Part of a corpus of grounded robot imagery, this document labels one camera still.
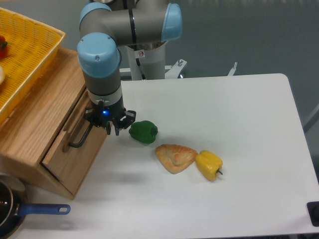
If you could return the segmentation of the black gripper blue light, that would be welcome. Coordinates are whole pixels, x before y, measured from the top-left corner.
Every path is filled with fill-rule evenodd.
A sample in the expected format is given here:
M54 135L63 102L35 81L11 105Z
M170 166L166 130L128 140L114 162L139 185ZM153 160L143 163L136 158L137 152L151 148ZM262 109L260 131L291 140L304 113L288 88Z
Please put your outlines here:
M107 135L111 134L111 121L115 128L115 134L118 136L122 129L127 129L135 122L136 112L126 110L123 99L120 98L110 106L105 106L101 101L97 104L91 102L91 107L85 109L84 119L93 122L94 126L105 129Z

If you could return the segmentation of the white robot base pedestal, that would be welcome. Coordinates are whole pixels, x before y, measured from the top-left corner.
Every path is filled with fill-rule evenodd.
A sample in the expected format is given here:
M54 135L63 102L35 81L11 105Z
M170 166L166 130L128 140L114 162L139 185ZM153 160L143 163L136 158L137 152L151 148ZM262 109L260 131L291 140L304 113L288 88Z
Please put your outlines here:
M128 68L121 68L123 80L157 80L165 78L166 42L126 46Z

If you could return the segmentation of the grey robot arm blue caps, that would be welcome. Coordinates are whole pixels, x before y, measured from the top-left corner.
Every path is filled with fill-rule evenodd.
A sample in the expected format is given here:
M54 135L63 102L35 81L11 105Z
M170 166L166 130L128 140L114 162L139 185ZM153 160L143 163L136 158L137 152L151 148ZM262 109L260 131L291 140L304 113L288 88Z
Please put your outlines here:
M136 119L136 112L123 104L118 48L180 38L181 9L166 0L139 0L134 8L121 10L90 2L81 11L79 30L78 61L92 102L84 117L108 134L112 127L118 134Z

